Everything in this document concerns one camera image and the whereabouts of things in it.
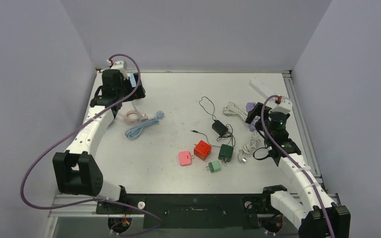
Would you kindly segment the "red pink plug adapter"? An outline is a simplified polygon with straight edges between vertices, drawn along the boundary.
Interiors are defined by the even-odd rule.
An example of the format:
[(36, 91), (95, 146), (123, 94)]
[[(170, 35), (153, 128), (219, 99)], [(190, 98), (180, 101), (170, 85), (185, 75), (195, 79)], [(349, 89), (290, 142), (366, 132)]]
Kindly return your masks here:
[(195, 145), (193, 149), (193, 154), (199, 159), (205, 161), (210, 155), (211, 150), (212, 146), (209, 145), (207, 142), (201, 140), (199, 143)]

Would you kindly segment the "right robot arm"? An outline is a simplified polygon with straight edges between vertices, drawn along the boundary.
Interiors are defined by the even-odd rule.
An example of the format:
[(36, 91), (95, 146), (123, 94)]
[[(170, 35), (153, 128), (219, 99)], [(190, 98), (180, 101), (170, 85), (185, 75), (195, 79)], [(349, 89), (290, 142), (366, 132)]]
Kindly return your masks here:
[(326, 193), (311, 172), (301, 150), (289, 137), (286, 122), (292, 103), (281, 101), (271, 108), (256, 103), (248, 111), (246, 123), (255, 123), (269, 150), (268, 157), (287, 176), (299, 196), (296, 200), (282, 185), (265, 187), (260, 205), (266, 212), (277, 210), (298, 230), (301, 238), (347, 238), (351, 214), (346, 206), (337, 204)]

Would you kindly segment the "light green charger plug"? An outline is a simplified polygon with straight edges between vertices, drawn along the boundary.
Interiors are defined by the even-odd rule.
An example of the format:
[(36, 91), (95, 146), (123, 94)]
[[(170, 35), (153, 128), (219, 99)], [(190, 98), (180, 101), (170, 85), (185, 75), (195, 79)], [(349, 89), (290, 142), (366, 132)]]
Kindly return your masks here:
[(213, 162), (209, 162), (208, 163), (208, 166), (206, 167), (206, 169), (210, 172), (210, 173), (216, 173), (218, 171), (221, 170), (221, 164), (219, 161), (213, 161)]

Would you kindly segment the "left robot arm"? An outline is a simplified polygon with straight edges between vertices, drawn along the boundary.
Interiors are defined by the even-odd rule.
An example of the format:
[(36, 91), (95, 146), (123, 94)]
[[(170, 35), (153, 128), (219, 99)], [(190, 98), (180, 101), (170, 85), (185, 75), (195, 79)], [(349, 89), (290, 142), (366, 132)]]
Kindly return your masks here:
[(127, 209), (128, 199), (121, 195), (124, 187), (104, 180), (94, 157), (104, 133), (122, 106), (116, 102), (143, 97), (144, 90), (137, 81), (136, 73), (127, 73), (124, 69), (102, 72), (102, 85), (90, 101), (84, 120), (86, 126), (64, 152), (53, 156), (57, 186), (61, 193), (109, 200), (108, 205), (115, 213)]

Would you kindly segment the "light blue power strip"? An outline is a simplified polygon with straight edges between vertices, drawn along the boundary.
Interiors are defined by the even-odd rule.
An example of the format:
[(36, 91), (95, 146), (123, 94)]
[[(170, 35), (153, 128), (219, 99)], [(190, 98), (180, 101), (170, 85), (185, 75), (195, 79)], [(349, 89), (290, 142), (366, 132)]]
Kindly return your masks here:
[(137, 78), (135, 75), (136, 75), (136, 73), (130, 73), (129, 74), (129, 81), (130, 81), (132, 88), (136, 87), (136, 85), (137, 85)]

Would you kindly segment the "black power adapter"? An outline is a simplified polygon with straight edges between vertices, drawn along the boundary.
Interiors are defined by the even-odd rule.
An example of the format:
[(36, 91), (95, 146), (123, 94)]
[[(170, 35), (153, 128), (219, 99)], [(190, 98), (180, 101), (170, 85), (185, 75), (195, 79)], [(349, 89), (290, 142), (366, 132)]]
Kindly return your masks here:
[(219, 120), (214, 120), (211, 127), (220, 137), (224, 136), (229, 131), (227, 126)]

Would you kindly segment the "white power strip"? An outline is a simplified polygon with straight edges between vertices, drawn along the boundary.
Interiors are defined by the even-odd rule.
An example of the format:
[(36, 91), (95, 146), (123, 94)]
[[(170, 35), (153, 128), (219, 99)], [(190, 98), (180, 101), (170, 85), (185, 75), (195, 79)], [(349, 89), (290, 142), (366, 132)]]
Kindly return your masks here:
[(267, 99), (272, 95), (278, 95), (278, 93), (275, 93), (272, 89), (260, 81), (251, 80), (249, 81), (249, 86), (264, 99)]

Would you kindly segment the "purple USB power strip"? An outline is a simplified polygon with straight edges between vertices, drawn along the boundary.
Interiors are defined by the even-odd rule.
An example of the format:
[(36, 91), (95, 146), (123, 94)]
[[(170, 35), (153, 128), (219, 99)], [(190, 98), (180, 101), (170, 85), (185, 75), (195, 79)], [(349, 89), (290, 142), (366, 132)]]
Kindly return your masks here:
[(255, 132), (256, 131), (256, 123), (260, 120), (260, 116), (258, 114), (255, 115), (255, 117), (253, 118), (253, 120), (251, 121), (251, 123), (247, 122), (248, 120), (248, 116), (250, 114), (250, 112), (256, 108), (257, 104), (260, 104), (260, 103), (255, 103), (255, 102), (249, 102), (246, 104), (246, 112), (247, 112), (247, 116), (245, 118), (245, 122), (246, 124), (248, 124), (248, 127), (249, 127), (249, 131), (250, 132)]

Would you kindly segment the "dark green cube socket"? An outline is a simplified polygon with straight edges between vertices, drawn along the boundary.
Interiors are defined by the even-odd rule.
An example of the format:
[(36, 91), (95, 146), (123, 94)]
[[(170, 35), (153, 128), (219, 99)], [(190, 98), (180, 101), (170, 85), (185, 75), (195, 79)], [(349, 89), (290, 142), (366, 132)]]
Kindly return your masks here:
[(227, 144), (222, 144), (220, 146), (220, 151), (218, 154), (218, 159), (223, 162), (223, 163), (228, 163), (231, 161), (233, 157), (233, 152), (234, 152), (234, 147), (227, 145)]

